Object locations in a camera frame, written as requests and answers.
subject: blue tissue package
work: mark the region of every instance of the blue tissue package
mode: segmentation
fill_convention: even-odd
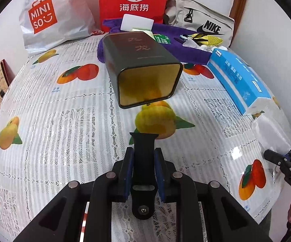
[[[242,115],[259,113],[272,100],[255,72],[235,54],[216,48],[208,67],[225,87]]]

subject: plastic table cover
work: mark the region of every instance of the plastic table cover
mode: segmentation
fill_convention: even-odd
[[[278,198],[283,177],[263,159],[253,117],[241,116],[202,67],[183,72],[164,102],[119,108],[106,66],[96,57],[102,37],[31,57],[4,96],[0,240],[12,241],[69,181],[85,183],[110,171],[123,159],[136,124],[139,131],[158,130],[162,139],[155,146],[177,170],[195,181],[219,181],[259,223]],[[155,213],[145,221],[133,216],[130,205],[130,197],[112,205],[113,241],[175,240],[175,204],[157,196]]]

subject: screw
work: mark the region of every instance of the screw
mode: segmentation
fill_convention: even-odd
[[[172,174],[172,176],[175,177],[175,178],[182,178],[183,177],[183,174],[181,172],[174,172]]]
[[[78,182],[77,182],[77,181],[70,181],[70,182],[68,183],[68,186],[69,186],[70,188],[75,188],[75,187],[78,186]]]
[[[106,177],[107,178],[114,178],[114,177],[116,177],[116,174],[115,174],[115,172],[110,171],[110,172],[107,172]]]
[[[217,181],[212,181],[212,182],[210,182],[210,185],[211,185],[211,187],[213,187],[213,188],[219,188],[219,186],[220,186],[219,182],[217,182]]]
[[[141,205],[141,206],[139,206],[139,208],[138,208],[138,212],[139,212],[140,215],[145,216],[145,215],[148,214],[148,212],[149,212],[149,208],[148,208],[146,205]]]

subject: nike swoosh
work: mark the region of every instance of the nike swoosh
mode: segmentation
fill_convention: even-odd
[[[197,32],[198,32],[198,33],[203,33],[203,34],[214,34],[214,35],[224,35],[223,33],[217,33],[217,32],[211,32],[211,31],[204,31],[204,30],[203,30],[203,26],[204,26],[204,25],[202,25],[202,26],[200,26],[200,27],[197,28]]]

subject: brown wood trim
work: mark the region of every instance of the brown wood trim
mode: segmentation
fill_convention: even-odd
[[[237,32],[238,26],[240,25],[244,8],[245,8],[246,0],[234,0],[233,6],[231,8],[231,12],[229,17],[235,20],[234,30],[233,30],[233,38]]]

